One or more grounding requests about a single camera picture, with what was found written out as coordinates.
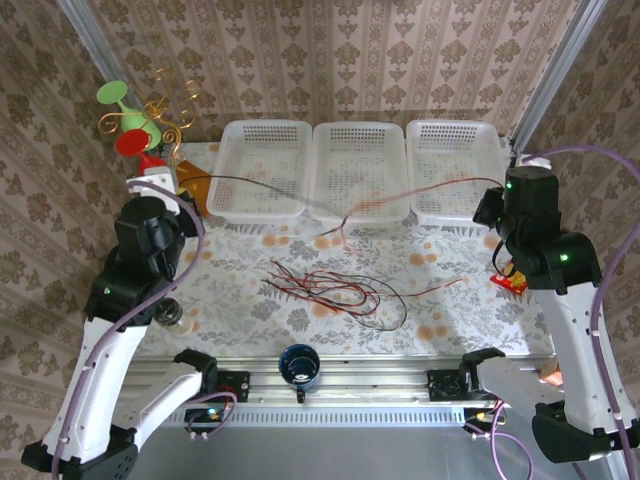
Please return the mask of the white perforated plastic basket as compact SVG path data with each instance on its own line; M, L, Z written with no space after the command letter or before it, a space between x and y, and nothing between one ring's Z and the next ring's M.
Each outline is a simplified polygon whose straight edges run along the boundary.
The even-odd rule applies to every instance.
M410 206L422 225L473 227L485 191L504 182L496 128L469 120L414 120L406 127Z
M382 122L314 128L309 215L325 225L388 226L410 211L404 132Z
M286 224L308 194L312 127L294 120L238 120L220 143L206 208L236 224Z

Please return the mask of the red snack packet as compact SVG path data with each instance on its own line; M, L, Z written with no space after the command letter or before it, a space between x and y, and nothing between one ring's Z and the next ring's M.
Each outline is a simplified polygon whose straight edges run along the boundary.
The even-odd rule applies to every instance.
M528 288L526 277L515 268L513 262L509 262L502 273L492 275L490 280L517 295L522 295Z

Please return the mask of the red plastic goblet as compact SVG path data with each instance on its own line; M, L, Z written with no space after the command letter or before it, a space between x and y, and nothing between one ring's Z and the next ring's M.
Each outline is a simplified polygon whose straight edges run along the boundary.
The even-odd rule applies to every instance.
M131 129L122 133L115 142L116 152L124 157L137 157L138 175L145 175L151 168L166 167L166 162L158 157L146 153L152 137L143 129Z

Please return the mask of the floral tablecloth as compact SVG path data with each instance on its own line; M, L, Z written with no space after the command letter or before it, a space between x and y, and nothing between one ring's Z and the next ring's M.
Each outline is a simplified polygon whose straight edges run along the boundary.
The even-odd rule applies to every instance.
M215 356L267 357L292 344L323 355L459 355L496 347L510 355L546 356L553 345L529 294L494 284L497 237L482 228L420 225L414 217L387 230L324 236L301 216L290 225L206 222L203 247L189 242L196 268L175 292L194 332L178 337L152 326L139 353L170 356L186 348ZM277 265L372 277L387 291L363 323L268 285Z

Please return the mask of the small clear glass jar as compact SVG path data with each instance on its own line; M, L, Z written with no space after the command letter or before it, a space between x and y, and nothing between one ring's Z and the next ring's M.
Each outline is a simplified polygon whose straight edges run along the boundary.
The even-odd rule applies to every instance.
M155 310L153 319L160 327L178 337L194 332L194 320L184 315L182 306L174 298L163 298Z

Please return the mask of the green plastic goblet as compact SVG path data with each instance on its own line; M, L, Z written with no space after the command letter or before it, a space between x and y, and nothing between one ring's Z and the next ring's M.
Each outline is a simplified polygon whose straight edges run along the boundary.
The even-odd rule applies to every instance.
M159 145L162 133L147 114L124 104L128 91L128 84L121 80L109 81L100 87L96 93L97 101L102 105L117 105L120 111L105 114L98 122L98 130L101 134L143 130L149 136L146 150L154 149Z

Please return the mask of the dark blue mug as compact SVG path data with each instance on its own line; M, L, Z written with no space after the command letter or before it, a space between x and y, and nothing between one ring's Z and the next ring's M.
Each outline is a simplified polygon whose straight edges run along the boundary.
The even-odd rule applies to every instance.
M282 352L278 362L279 372L282 379L295 391L298 404L304 404L306 393L316 386L320 378L320 367L320 357L309 345L291 345Z

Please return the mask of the small black controller board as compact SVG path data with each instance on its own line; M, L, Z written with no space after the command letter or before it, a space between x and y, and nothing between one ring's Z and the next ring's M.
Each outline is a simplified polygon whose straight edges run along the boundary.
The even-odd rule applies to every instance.
M484 436L490 432L497 408L464 408L463 429L470 433Z
M233 412L231 407L188 409L184 415L185 430L192 436L212 435Z

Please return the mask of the aluminium frame post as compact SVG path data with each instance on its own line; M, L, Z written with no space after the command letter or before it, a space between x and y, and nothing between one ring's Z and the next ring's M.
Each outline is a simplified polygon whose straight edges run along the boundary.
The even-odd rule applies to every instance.
M511 152L522 153L576 61L608 0L580 0L551 59L510 136Z
M97 14L89 0L56 0L79 36L80 42L88 51L92 64L101 75L99 85L109 81L121 80L129 85L129 90L121 102L136 110L142 109L138 95L133 91L133 81L129 79L123 62L117 58L113 41L98 21Z

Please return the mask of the aluminium extrusion rail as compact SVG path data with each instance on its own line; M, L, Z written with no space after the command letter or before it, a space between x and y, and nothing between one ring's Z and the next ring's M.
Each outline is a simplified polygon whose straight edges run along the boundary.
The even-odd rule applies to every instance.
M443 355L325 355L309 407L424 406L427 372L453 370L461 357ZM278 358L220 357L218 368L250 373L247 407L290 407L294 390L282 379Z

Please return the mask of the grey metal base plate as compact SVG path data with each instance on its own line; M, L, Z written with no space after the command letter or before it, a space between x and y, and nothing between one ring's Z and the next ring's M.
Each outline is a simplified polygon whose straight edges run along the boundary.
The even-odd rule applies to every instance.
M489 444L460 428L230 428L192 441L163 428L130 480L500 480Z

